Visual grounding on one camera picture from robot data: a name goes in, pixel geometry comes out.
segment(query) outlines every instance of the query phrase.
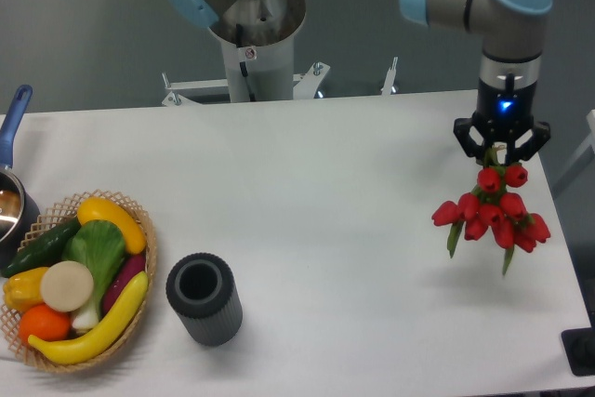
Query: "yellow banana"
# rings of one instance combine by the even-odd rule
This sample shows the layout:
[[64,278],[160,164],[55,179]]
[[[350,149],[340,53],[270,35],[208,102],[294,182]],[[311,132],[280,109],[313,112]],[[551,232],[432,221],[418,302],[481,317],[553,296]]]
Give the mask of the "yellow banana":
[[93,329],[79,338],[43,341],[29,335],[29,345],[57,364],[85,362],[106,351],[134,318],[147,294],[149,278],[141,271],[122,290],[113,307]]

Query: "green stem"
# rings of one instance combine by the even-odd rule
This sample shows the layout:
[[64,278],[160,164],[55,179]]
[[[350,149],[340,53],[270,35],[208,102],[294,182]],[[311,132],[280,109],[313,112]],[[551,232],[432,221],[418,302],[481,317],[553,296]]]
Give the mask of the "green stem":
[[458,238],[463,231],[463,222],[454,223],[452,227],[450,227],[450,232],[448,233],[448,240],[446,242],[446,248],[450,253],[450,259],[453,258],[455,255],[456,244],[458,243]]
[[505,250],[504,265],[502,265],[502,276],[506,276],[506,272],[509,270],[510,262],[512,261],[512,255],[514,255],[514,245],[512,248]]

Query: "black cylinder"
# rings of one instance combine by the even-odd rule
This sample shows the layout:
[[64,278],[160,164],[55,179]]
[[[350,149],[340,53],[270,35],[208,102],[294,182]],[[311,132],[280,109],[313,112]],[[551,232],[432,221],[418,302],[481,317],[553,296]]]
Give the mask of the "black cylinder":
[[186,330],[205,346],[219,346],[242,325],[242,305],[230,267],[208,253],[189,255],[167,277],[165,293]]

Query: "saucepan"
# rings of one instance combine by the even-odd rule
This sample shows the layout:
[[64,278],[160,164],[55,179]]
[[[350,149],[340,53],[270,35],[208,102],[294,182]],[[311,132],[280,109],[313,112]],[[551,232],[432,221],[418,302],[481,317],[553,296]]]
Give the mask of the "saucepan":
[[32,94],[31,86],[17,89],[0,127],[0,269],[15,257],[20,241],[39,216],[37,204],[11,171],[15,135]]

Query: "tulip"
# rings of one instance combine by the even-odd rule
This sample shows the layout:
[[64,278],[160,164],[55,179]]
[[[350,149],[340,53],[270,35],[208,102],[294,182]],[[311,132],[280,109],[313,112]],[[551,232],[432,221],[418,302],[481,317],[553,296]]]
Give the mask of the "tulip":
[[506,192],[500,198],[500,208],[504,214],[514,220],[521,220],[527,215],[527,208],[525,208],[521,196],[514,192]]
[[500,175],[492,167],[485,167],[477,175],[477,184],[485,192],[497,192],[500,189]]
[[521,165],[512,165],[506,168],[504,181],[512,188],[520,188],[529,179],[529,173]]
[[466,241],[479,241],[485,232],[487,232],[487,225],[482,222],[479,216],[475,216],[465,224]]
[[498,226],[504,220],[504,213],[497,205],[481,204],[479,216],[485,225],[490,227]]
[[514,246],[514,226],[509,218],[505,218],[497,227],[492,227],[492,233],[496,243],[502,248],[508,250]]
[[444,202],[431,216],[434,225],[442,227],[442,225],[449,225],[458,222],[458,207],[453,201]]
[[537,213],[532,213],[531,217],[533,218],[534,224],[529,224],[524,229],[523,233],[528,237],[535,239],[536,241],[540,242],[541,244],[546,242],[546,239],[551,237],[549,233],[548,225],[544,219],[539,216]]
[[537,246],[536,240],[524,232],[514,232],[514,244],[518,245],[527,253],[531,253]]
[[462,220],[471,220],[477,216],[479,209],[480,199],[470,192],[464,193],[461,195],[460,199],[458,199],[458,216]]

